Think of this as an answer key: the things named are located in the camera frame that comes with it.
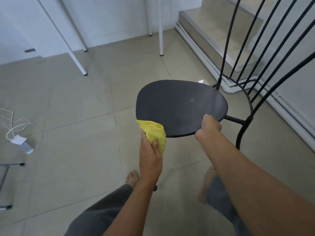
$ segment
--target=black metal chair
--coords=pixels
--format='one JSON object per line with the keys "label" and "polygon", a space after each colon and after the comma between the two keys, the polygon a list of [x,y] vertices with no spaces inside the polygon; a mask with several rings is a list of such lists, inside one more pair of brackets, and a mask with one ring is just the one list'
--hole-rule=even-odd
{"label": "black metal chair", "polygon": [[[259,6],[257,13],[253,19],[253,22],[248,30],[248,33],[246,35],[246,38],[244,40],[244,43],[242,45],[242,48],[239,52],[238,58],[235,62],[234,68],[230,74],[230,76],[227,76],[223,74],[223,69],[225,65],[225,59],[226,59],[226,53],[227,48],[229,44],[229,39],[235,19],[235,15],[238,10],[238,6],[241,2],[241,0],[238,0],[234,9],[234,13],[232,16],[227,40],[226,40],[226,46],[223,56],[223,62],[220,72],[220,77],[218,79],[218,83],[214,86],[208,86],[202,83],[196,83],[196,82],[190,82],[190,81],[182,81],[182,80],[160,80],[156,82],[152,82],[145,87],[143,87],[137,97],[137,103],[136,103],[136,118],[139,120],[149,120],[154,121],[157,123],[160,123],[164,126],[166,137],[168,138],[177,138],[177,137],[183,137],[194,134],[197,130],[201,127],[201,121],[203,119],[203,116],[205,114],[212,115],[217,121],[221,121],[223,119],[227,119],[236,123],[239,123],[242,125],[242,128],[240,132],[238,133],[238,137],[236,140],[236,147],[240,149],[240,144],[242,140],[242,136],[245,133],[246,129],[249,127],[250,123],[252,122],[255,113],[257,110],[261,107],[261,105],[266,101],[266,99],[275,91],[282,83],[284,83],[289,77],[291,77],[293,74],[295,74],[297,71],[299,71],[302,67],[304,67],[306,64],[308,64],[311,60],[315,58],[315,52],[313,52],[311,55],[309,55],[307,58],[305,58],[301,63],[299,63],[297,66],[295,66],[293,69],[291,69],[285,76],[283,76],[277,83],[275,83],[262,97],[262,99],[257,103],[257,105],[253,108],[253,102],[257,98],[257,96],[261,93],[261,91],[266,87],[270,79],[276,74],[276,72],[280,69],[280,67],[283,65],[283,63],[286,61],[286,59],[290,56],[290,54],[294,51],[294,49],[298,46],[298,44],[303,40],[303,38],[308,34],[308,32],[312,29],[312,27],[315,25],[315,20],[305,29],[305,31],[301,34],[301,36],[297,39],[297,41],[293,44],[293,46],[290,48],[290,50],[287,52],[287,54],[284,56],[284,58],[280,61],[280,63],[277,65],[277,67],[274,69],[272,74],[266,79],[266,81],[262,84],[262,87],[258,89],[257,93],[254,95],[253,98],[250,98],[249,94],[253,91],[254,87],[257,85],[259,80],[261,79],[262,75],[265,73],[267,68],[270,66],[271,62],[274,60],[280,49],[283,47],[283,45],[286,43],[287,39],[290,37],[290,35],[293,33],[293,31],[296,29],[296,27],[299,25],[301,20],[304,18],[304,16],[309,12],[311,7],[314,5],[315,0],[312,0],[309,5],[306,7],[304,12],[301,14],[301,16],[297,19],[293,27],[290,29],[290,31],[287,33],[273,56],[270,58],[260,75],[257,77],[257,79],[250,80],[251,75],[254,73],[255,69],[257,68],[259,62],[262,60],[262,57],[267,51],[267,48],[269,47],[270,43],[274,39],[276,33],[278,32],[279,28],[281,27],[282,23],[286,19],[287,15],[295,5],[297,0],[293,0],[287,11],[285,12],[284,16],[282,17],[281,21],[279,22],[278,26],[276,27],[273,35],[271,36],[269,42],[267,43],[265,49],[263,50],[261,56],[258,58],[257,63],[255,64],[253,70],[251,71],[251,74],[248,76],[245,83],[240,84],[239,80],[241,78],[241,75],[243,74],[246,65],[248,64],[251,56],[254,53],[255,48],[258,45],[259,40],[261,39],[264,30],[266,29],[268,23],[270,22],[270,19],[272,18],[274,12],[278,8],[279,4],[281,3],[281,0],[278,0],[275,4],[273,10],[271,11],[268,19],[266,20],[262,31],[260,32],[256,43],[253,46],[253,49],[250,52],[250,55],[241,71],[241,74],[239,75],[237,80],[233,80],[232,74],[235,70],[235,67],[237,65],[237,62],[242,54],[242,51],[245,47],[246,41],[248,40],[248,37],[250,35],[250,32],[252,30],[252,27],[254,26],[254,23],[258,17],[258,14],[260,10],[262,9],[262,6],[264,5],[265,0],[262,0],[261,5]],[[237,86],[241,88],[241,90],[246,95],[251,114],[248,116],[247,119],[238,119],[232,116],[228,116],[227,110],[228,110],[228,104],[223,95],[219,92],[220,84],[222,81],[222,77],[225,77],[232,82],[234,82]],[[245,87],[250,82],[254,81],[253,86],[246,91]]]}

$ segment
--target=gray pants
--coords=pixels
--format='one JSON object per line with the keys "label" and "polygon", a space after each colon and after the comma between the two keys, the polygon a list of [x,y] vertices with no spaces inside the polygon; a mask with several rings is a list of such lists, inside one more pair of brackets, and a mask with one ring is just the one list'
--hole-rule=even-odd
{"label": "gray pants", "polygon": [[[85,210],[70,224],[65,236],[102,236],[116,218],[132,193],[125,184]],[[215,177],[207,190],[207,203],[223,214],[234,226],[237,236],[250,233],[235,210],[219,177]]]}

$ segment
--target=black chair seat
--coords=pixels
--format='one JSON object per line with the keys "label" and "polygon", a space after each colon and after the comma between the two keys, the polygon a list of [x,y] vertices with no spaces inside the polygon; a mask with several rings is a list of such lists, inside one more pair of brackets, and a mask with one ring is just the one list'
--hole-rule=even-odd
{"label": "black chair seat", "polygon": [[195,134],[205,114],[222,121],[227,101],[215,88],[182,80],[159,80],[144,86],[137,97],[136,118],[163,125],[167,138]]}

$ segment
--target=bare foot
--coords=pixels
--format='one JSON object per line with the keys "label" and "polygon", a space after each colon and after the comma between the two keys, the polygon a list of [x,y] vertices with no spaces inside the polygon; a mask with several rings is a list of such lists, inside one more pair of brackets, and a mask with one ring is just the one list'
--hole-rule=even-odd
{"label": "bare foot", "polygon": [[204,178],[204,182],[203,182],[203,186],[201,187],[199,193],[198,193],[198,199],[201,203],[206,204],[206,190],[208,189],[208,187],[210,186],[210,184],[212,183],[213,178],[218,175],[217,171],[215,170],[215,168],[213,166],[211,166],[207,173],[206,176]]}
{"label": "bare foot", "polygon": [[138,173],[136,170],[133,170],[128,174],[126,178],[126,184],[131,185],[132,188],[135,188],[138,180],[139,180]]}

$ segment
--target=yellow microfiber towel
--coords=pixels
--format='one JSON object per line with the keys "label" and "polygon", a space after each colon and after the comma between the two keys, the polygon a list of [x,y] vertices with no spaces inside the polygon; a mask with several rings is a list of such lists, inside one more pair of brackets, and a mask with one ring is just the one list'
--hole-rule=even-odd
{"label": "yellow microfiber towel", "polygon": [[163,155],[166,138],[164,127],[161,124],[152,121],[136,120],[136,122],[139,123],[139,127],[145,132],[151,145],[154,139],[158,139],[158,149]]}

